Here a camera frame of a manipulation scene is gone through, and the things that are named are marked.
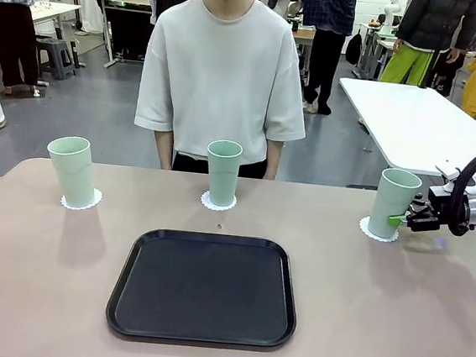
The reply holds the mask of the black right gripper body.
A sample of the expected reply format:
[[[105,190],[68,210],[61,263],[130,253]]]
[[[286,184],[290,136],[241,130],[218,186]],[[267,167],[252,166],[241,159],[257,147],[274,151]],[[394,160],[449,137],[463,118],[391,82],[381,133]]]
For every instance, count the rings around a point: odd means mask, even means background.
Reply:
[[[443,186],[431,186],[428,190],[428,202],[432,207],[432,213],[441,224],[448,224],[451,211],[451,194],[446,192]],[[468,226],[468,196],[463,194],[458,217],[459,226]]]

